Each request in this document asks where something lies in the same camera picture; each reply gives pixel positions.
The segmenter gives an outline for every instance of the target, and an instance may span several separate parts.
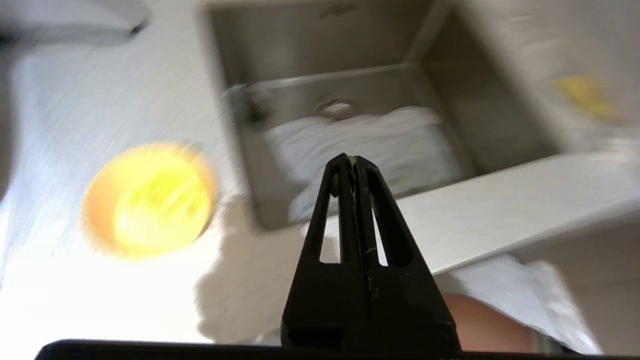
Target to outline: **round yellow object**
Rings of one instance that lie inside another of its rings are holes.
[[[153,144],[110,161],[87,191],[83,212],[98,239],[146,256],[193,243],[211,219],[217,186],[188,147]]]

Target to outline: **yellow lid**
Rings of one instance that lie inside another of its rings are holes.
[[[194,242],[217,198],[211,170],[185,146],[129,150],[96,175],[84,198],[89,229],[111,248],[146,256]]]

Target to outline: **white cloth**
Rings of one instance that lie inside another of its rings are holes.
[[[305,186],[289,208],[289,220],[311,216],[324,167],[343,152],[375,163],[394,194],[459,180],[460,169],[439,123],[431,110],[408,106],[383,116],[307,117],[270,129],[264,138],[287,180]]]

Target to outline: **stainless steel sink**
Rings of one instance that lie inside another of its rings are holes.
[[[447,1],[223,4],[211,22],[255,216],[267,229],[289,225],[301,188],[285,180],[263,134],[320,115],[327,102],[356,114],[434,109],[461,180],[557,151]]]

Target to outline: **skin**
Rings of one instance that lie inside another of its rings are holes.
[[[445,295],[464,351],[536,352],[531,330],[462,295]]]

